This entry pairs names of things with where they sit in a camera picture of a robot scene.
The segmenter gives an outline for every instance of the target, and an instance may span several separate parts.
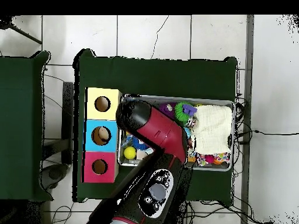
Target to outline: blue cube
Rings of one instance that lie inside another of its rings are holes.
[[[96,144],[93,139],[93,131],[98,130],[98,127],[105,127],[110,134],[110,139],[104,145]],[[101,152],[116,152],[117,145],[117,124],[116,121],[109,120],[87,120],[86,121],[86,151],[101,151]]]

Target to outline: shape sorter box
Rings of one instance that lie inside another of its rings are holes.
[[[97,161],[106,165],[103,174],[95,173],[93,166]],[[113,152],[85,152],[84,183],[113,183],[119,172],[116,153]]]
[[[95,144],[92,140],[93,131],[97,127],[104,127],[109,132],[109,140],[104,145]],[[117,149],[117,124],[116,121],[87,120],[86,121],[85,151],[116,152]]]
[[[87,119],[116,120],[115,113],[120,102],[121,93],[117,89],[87,88]]]
[[[119,168],[116,159],[118,139],[116,110],[121,93],[117,89],[96,87],[87,87],[85,93],[85,159],[82,161],[81,181],[113,183]],[[105,141],[101,136],[103,130],[107,133]]]

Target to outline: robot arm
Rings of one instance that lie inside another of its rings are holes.
[[[155,152],[132,169],[109,199],[104,199],[87,224],[163,224],[187,160],[184,130],[152,105],[123,101],[117,125]]]

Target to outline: gray metal tray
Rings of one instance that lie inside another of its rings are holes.
[[[209,170],[209,171],[219,171],[226,172],[228,171],[233,163],[233,154],[234,154],[234,133],[235,133],[235,115],[236,115],[236,107],[235,103],[229,100],[204,100],[204,99],[192,99],[192,98],[180,98],[180,97],[164,97],[164,96],[149,96],[149,95],[140,95],[137,97],[132,97],[127,94],[123,95],[120,99],[123,100],[143,100],[152,104],[155,107],[158,107],[162,103],[168,102],[190,102],[192,104],[203,104],[203,105],[217,105],[217,106],[227,106],[232,110],[232,126],[231,126],[231,135],[228,138],[228,145],[231,147],[231,157],[229,163],[222,163],[221,165],[216,164],[208,164],[205,166],[196,166],[193,167],[195,170]],[[118,147],[117,147],[117,162],[122,166],[137,166],[141,160],[128,160],[124,157],[124,148],[121,147],[122,143],[126,138],[126,134],[121,129],[118,130],[119,138],[118,138]],[[192,167],[192,162],[187,162],[185,166]]]

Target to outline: green toy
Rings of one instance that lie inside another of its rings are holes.
[[[183,112],[183,105],[185,105],[185,104],[192,106],[190,103],[185,102],[185,101],[180,102],[175,106],[175,117],[179,121],[183,122],[183,125],[185,125],[187,123],[187,121],[190,117],[188,114],[185,114]]]

